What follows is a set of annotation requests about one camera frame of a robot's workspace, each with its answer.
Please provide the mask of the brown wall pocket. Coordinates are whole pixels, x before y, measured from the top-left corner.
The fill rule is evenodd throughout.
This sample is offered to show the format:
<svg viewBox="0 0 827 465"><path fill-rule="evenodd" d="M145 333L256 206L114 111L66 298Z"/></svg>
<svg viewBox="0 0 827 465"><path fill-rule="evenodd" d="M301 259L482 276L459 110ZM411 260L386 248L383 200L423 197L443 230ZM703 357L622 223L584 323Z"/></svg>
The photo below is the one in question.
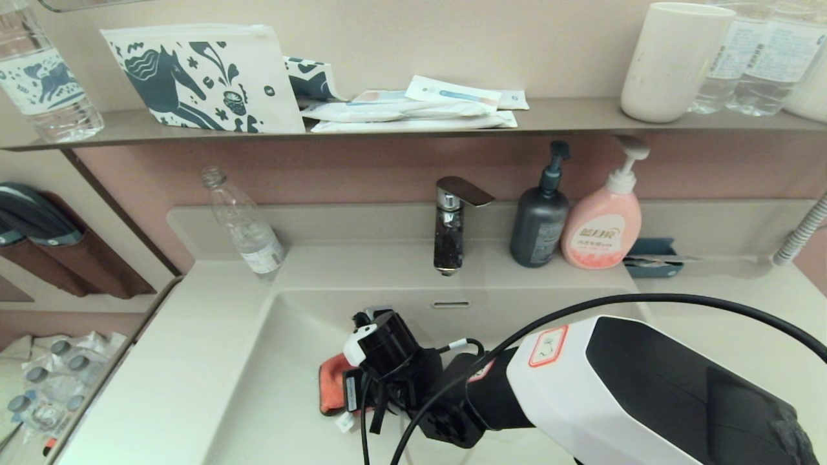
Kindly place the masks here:
<svg viewBox="0 0 827 465"><path fill-rule="evenodd" d="M83 228L85 235L82 241L72 246L45 247L26 239L12 246L0 247L0 257L42 282L77 297L110 295L130 300L137 295L156 292L68 203L54 193L37 192Z"/></svg>

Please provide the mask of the dark grey pump bottle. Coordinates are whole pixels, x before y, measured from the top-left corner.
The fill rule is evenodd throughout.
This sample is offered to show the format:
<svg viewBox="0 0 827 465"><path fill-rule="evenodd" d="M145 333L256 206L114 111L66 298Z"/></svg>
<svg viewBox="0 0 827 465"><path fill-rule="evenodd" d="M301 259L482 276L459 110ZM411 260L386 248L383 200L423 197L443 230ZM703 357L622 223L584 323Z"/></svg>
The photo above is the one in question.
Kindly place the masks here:
<svg viewBox="0 0 827 465"><path fill-rule="evenodd" d="M543 267L556 251L570 210L568 198L560 191L561 165L570 156L566 141L553 141L550 162L538 185L519 198L509 251L522 267Z"/></svg>

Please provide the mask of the long white packet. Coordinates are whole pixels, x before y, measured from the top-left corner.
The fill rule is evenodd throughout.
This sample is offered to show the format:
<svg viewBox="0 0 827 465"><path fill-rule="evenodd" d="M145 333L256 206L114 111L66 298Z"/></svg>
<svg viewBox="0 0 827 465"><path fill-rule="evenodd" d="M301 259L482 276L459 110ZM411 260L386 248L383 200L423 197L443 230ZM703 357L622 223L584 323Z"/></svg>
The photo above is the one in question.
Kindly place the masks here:
<svg viewBox="0 0 827 465"><path fill-rule="evenodd" d="M398 103L319 103L300 111L304 118L329 123L387 123L404 119L454 119L493 115L496 108L459 101Z"/></svg>

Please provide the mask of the white plastic cup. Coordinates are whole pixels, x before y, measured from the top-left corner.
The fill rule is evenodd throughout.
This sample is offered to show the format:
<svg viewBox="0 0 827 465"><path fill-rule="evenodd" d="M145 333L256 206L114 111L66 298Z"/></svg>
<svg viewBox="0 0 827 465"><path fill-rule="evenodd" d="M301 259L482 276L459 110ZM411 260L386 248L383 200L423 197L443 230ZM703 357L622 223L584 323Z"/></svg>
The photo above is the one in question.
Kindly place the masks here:
<svg viewBox="0 0 827 465"><path fill-rule="evenodd" d="M624 80L620 108L644 123L673 123L706 79L736 12L719 6L649 6Z"/></svg>

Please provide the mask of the clear empty plastic bottle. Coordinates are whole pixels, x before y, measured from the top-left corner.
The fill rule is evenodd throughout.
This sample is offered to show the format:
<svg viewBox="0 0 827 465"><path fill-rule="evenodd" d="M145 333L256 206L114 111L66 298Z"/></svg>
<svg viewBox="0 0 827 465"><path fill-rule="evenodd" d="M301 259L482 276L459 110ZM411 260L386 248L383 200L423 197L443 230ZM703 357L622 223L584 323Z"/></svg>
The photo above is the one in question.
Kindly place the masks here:
<svg viewBox="0 0 827 465"><path fill-rule="evenodd" d="M200 180L209 191L216 223L256 277L261 282L272 282L287 255L274 227L261 215L259 206L246 191L219 167L203 168Z"/></svg>

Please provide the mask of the blue plastic box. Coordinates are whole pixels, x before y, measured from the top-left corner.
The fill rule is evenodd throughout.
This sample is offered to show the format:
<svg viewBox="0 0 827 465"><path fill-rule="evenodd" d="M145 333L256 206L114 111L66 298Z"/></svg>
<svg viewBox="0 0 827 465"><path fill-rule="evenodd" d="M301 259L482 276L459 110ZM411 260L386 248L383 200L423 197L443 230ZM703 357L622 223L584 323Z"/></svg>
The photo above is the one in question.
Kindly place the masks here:
<svg viewBox="0 0 827 465"><path fill-rule="evenodd" d="M676 256L673 244L674 238L639 238L633 244L629 253L631 255L659 255ZM683 270L684 265L680 262L667 262L658 267L639 267L627 259L623 260L624 267L634 279L672 278Z"/></svg>

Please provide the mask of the bottle with blue deer label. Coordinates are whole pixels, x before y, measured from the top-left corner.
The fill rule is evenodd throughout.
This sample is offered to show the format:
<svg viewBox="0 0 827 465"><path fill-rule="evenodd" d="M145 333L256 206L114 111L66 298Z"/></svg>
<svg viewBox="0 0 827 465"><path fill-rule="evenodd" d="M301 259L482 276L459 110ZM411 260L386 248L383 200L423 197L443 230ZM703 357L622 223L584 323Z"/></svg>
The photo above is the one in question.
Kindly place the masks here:
<svg viewBox="0 0 827 465"><path fill-rule="evenodd" d="M0 0L0 88L41 140L86 140L105 127L29 0Z"/></svg>

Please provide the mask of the small horse print pouch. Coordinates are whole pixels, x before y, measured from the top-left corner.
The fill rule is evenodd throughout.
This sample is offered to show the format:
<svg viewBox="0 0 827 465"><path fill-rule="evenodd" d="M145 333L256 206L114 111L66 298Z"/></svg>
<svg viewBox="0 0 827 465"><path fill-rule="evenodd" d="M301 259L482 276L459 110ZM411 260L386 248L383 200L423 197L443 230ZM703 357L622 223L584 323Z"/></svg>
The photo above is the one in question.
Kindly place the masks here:
<svg viewBox="0 0 827 465"><path fill-rule="evenodd" d="M339 92L333 65L298 57L284 56L293 94L301 100L315 102L348 102Z"/></svg>

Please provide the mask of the orange microfibre cloth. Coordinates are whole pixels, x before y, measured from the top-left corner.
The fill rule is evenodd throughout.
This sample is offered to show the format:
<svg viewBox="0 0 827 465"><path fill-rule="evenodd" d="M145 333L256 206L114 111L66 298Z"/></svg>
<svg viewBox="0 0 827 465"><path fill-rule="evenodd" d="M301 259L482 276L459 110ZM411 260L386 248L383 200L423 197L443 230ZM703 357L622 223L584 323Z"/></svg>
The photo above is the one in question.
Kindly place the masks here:
<svg viewBox="0 0 827 465"><path fill-rule="evenodd" d="M366 402L362 402L363 382L370 382ZM379 414L381 384L360 368L348 362L339 353L323 362L319 368L319 410L324 416L333 417L336 428L347 433L355 429L357 416L366 410Z"/></svg>

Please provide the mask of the pink soap pump bottle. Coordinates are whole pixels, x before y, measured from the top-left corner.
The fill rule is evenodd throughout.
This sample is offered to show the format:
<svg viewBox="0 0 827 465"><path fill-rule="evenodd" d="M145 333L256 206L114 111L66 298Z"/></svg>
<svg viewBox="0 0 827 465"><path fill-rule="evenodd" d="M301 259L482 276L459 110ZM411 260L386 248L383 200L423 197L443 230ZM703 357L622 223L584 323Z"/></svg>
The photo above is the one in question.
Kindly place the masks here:
<svg viewBox="0 0 827 465"><path fill-rule="evenodd" d="M634 193L633 165L649 156L649 144L635 136L615 136L625 160L605 185L578 201L567 217L561 251L569 265L601 270L620 264L631 250L643 225L643 213Z"/></svg>

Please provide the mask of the chrome sink faucet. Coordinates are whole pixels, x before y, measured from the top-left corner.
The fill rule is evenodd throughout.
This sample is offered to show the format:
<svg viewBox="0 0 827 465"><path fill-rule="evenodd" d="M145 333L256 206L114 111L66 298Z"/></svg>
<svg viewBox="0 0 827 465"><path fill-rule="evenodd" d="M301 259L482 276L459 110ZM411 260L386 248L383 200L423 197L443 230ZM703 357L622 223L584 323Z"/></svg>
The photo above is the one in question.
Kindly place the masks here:
<svg viewBox="0 0 827 465"><path fill-rule="evenodd" d="M493 195L462 177L445 176L436 182L432 265L442 276L455 276L463 268L465 206L479 208L493 202Z"/></svg>

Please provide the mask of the white packet with blue stripe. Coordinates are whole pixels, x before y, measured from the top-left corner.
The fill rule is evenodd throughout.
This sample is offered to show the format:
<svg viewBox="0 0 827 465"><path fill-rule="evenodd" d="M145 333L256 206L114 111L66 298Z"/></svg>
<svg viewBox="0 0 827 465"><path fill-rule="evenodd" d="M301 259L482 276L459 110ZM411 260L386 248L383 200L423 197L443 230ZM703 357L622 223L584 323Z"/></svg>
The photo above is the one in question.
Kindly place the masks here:
<svg viewBox="0 0 827 465"><path fill-rule="evenodd" d="M430 77L414 76L404 96L419 102L464 101L497 110L502 92L447 83Z"/></svg>

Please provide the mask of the flat white packet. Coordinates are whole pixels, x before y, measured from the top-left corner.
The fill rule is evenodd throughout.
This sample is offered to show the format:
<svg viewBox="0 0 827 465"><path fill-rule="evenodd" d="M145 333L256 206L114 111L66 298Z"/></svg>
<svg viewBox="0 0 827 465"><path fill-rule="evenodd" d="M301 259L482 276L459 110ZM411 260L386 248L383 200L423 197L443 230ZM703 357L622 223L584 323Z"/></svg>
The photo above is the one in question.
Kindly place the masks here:
<svg viewBox="0 0 827 465"><path fill-rule="evenodd" d="M333 123L321 121L310 132L326 133L391 133L391 132L445 132L446 130L517 129L519 123L511 111L499 111L483 116L451 119L404 119L383 123Z"/></svg>

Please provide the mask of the water bottle with white label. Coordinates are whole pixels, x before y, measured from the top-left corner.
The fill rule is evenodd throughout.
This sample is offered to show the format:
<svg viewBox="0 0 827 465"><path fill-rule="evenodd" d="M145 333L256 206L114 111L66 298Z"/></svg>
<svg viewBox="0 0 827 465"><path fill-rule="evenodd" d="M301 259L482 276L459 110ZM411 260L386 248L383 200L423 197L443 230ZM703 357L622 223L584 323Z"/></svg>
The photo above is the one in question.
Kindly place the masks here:
<svg viewBox="0 0 827 465"><path fill-rule="evenodd" d="M715 114L729 102L773 14L777 0L705 0L709 6L736 13L720 44L697 97L692 114Z"/></svg>
<svg viewBox="0 0 827 465"><path fill-rule="evenodd" d="M726 108L752 117L782 110L827 43L827 0L776 0Z"/></svg>

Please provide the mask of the grey brown wall shelf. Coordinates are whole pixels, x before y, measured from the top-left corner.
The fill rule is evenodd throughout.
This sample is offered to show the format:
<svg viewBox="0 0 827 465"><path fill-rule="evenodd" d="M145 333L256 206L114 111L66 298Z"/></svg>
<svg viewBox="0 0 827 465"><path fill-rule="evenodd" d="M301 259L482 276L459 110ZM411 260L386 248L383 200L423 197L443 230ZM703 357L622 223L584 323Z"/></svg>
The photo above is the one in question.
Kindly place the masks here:
<svg viewBox="0 0 827 465"><path fill-rule="evenodd" d="M27 152L117 145L157 145L225 141L360 140L370 138L507 138L508 136L639 135L680 133L736 133L780 136L818 134L827 136L827 123L816 123L787 112L754 117L736 112L686 114L674 123L643 123L625 115L618 98L537 98L528 110L516 112L516 129L396 130L395 132L314 133L306 123L303 133L243 133L185 129L157 123L147 110L121 110L103 115L105 127L89 139L66 143L32 140L3 143L0 150Z"/></svg>

